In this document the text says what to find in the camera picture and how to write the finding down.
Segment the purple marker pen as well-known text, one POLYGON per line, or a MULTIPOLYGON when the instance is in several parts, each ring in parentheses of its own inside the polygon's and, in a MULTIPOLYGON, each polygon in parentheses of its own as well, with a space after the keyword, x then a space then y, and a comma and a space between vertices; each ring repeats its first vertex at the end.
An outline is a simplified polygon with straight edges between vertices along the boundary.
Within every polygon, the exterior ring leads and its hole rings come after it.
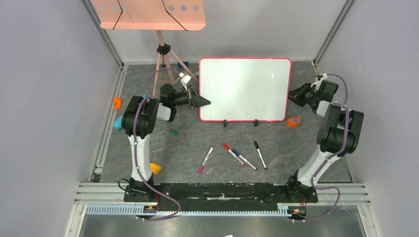
POLYGON ((200 166, 200 168, 199 168, 199 170, 198 170, 198 172, 197 172, 198 174, 202 173, 202 171, 204 170, 205 165, 206 165, 206 162, 208 161, 208 159, 209 159, 209 157, 210 157, 210 155, 211 155, 212 151, 213 151, 213 146, 211 146, 211 147, 210 147, 210 149, 209 149, 209 151, 208 151, 208 153, 207 153, 207 155, 206 155, 206 157, 205 157, 205 159, 204 159, 203 163, 201 164, 201 166, 200 166))

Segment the yellow orange stepped block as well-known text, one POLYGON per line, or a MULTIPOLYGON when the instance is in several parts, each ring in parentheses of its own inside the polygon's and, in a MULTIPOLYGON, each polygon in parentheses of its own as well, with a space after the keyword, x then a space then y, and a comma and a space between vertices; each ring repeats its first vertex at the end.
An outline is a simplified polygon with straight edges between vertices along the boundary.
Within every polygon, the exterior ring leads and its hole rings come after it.
POLYGON ((162 169, 160 165, 157 165, 155 163, 150 163, 150 168, 153 174, 158 174, 159 171, 162 169))

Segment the orange half-round block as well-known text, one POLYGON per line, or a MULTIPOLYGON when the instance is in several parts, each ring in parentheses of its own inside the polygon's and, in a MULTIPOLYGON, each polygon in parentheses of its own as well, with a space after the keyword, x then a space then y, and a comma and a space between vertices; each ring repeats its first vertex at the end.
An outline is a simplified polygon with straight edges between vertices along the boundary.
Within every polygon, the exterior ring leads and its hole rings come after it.
POLYGON ((289 127, 297 127, 300 125, 301 121, 302 121, 301 116, 295 116, 295 117, 287 119, 286 123, 289 127))

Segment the pink music stand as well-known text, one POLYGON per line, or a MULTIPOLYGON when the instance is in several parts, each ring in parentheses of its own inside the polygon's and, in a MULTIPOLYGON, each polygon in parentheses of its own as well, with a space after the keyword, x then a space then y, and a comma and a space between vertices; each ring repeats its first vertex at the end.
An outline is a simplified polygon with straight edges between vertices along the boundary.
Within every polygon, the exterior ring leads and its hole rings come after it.
POLYGON ((169 82, 175 84, 168 55, 195 79, 196 76, 165 43, 163 31, 199 31, 206 25, 202 0, 94 0, 94 10, 103 29, 151 30, 158 36, 156 70, 168 69, 169 82))

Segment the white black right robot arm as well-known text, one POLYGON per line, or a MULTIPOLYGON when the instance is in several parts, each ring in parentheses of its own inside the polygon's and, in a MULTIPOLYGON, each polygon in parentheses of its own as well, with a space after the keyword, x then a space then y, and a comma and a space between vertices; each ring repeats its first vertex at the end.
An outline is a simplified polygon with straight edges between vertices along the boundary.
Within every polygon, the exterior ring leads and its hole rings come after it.
POLYGON ((324 79, 306 83, 288 94, 293 103, 310 106, 323 119, 316 137, 315 152, 284 187, 285 196, 292 202, 316 200, 319 178, 335 161, 353 153, 358 146, 364 113, 333 103, 337 91, 337 83, 324 79))

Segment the orange block at left rail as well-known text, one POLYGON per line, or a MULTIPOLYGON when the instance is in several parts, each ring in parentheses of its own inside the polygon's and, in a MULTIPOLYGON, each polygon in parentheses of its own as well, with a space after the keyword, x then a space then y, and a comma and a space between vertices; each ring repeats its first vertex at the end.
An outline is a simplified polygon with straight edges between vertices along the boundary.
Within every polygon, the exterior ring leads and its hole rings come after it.
POLYGON ((122 100, 119 97, 114 97, 113 103, 114 103, 114 108, 117 110, 119 110, 122 106, 122 100))

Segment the red marker pen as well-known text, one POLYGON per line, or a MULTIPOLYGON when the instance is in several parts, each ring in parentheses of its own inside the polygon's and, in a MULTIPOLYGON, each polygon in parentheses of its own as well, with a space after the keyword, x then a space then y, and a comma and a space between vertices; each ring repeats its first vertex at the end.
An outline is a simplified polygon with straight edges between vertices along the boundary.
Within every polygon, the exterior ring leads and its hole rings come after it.
POLYGON ((233 151, 230 149, 230 147, 226 143, 222 143, 222 146, 242 165, 245 166, 245 163, 233 153, 233 151))

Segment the black marker pen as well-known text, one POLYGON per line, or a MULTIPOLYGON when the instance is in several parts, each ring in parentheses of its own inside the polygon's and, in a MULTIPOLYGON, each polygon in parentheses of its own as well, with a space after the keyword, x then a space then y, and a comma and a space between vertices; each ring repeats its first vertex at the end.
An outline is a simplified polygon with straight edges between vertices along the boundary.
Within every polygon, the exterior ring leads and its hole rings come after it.
POLYGON ((260 158, 260 160, 261 160, 261 162, 262 162, 262 165, 263 165, 264 170, 267 170, 267 166, 266 166, 266 163, 265 163, 265 161, 264 161, 264 159, 263 159, 263 156, 262 156, 262 154, 261 154, 259 144, 257 143, 257 141, 254 141, 253 143, 254 143, 254 145, 255 145, 255 148, 256 148, 256 151, 257 151, 257 153, 258 153, 258 155, 259 155, 259 158, 260 158))

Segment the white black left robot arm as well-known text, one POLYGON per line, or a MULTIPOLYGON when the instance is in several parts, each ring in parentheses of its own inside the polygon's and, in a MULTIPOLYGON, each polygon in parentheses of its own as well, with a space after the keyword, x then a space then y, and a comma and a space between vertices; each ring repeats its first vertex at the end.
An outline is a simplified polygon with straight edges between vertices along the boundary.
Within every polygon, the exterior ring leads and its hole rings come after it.
POLYGON ((160 87, 160 97, 133 96, 122 116, 122 129, 130 142, 132 172, 124 188, 126 202, 150 201, 155 196, 150 162, 150 140, 156 121, 172 122, 176 107, 191 109, 210 105, 211 101, 199 95, 192 86, 177 91, 171 84, 160 87))

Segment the large cyan toy marker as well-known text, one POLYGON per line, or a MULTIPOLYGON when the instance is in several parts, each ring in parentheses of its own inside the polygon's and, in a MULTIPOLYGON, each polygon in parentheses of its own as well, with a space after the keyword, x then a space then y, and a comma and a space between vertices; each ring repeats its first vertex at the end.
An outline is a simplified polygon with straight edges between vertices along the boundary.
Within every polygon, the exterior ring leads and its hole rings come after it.
POLYGON ((123 114, 114 121, 114 129, 124 129, 128 135, 133 135, 134 131, 136 134, 139 134, 144 127, 145 121, 147 121, 148 114, 145 112, 145 107, 149 99, 147 95, 133 95, 123 114))

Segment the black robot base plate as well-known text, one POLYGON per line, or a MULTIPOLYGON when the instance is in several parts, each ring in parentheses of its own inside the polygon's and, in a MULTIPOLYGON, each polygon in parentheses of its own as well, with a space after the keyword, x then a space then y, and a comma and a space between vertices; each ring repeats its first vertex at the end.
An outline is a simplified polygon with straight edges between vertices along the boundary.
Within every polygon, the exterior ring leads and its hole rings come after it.
POLYGON ((274 211, 279 203, 292 202, 284 193, 285 185, 275 183, 160 183, 146 206, 157 205, 159 211, 274 211))

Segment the pink framed whiteboard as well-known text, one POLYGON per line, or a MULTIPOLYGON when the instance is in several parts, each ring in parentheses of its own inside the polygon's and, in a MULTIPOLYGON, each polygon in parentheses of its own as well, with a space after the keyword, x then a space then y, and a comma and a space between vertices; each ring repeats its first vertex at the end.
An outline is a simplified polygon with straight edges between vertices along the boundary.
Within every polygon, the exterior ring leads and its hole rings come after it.
POLYGON ((292 61, 289 58, 206 57, 199 62, 200 107, 205 122, 284 121, 292 61))

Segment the green marker cap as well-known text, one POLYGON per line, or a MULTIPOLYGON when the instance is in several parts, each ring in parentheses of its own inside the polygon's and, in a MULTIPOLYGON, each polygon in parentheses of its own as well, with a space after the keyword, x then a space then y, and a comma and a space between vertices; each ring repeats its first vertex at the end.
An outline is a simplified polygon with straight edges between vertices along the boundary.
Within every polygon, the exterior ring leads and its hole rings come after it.
POLYGON ((179 134, 179 132, 177 130, 175 130, 175 129, 171 129, 170 132, 172 132, 173 134, 176 134, 176 135, 179 134))

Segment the blue marker pen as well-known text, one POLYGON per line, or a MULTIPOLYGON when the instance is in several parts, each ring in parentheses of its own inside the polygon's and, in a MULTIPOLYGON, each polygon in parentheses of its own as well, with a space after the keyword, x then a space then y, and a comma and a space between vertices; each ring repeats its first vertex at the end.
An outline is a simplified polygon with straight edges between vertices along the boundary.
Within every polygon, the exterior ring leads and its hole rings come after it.
POLYGON ((238 151, 236 151, 235 149, 232 150, 232 152, 238 156, 241 160, 243 160, 246 164, 248 164, 251 168, 253 168, 255 171, 257 171, 257 167, 254 166, 250 161, 248 161, 246 158, 244 158, 238 151))

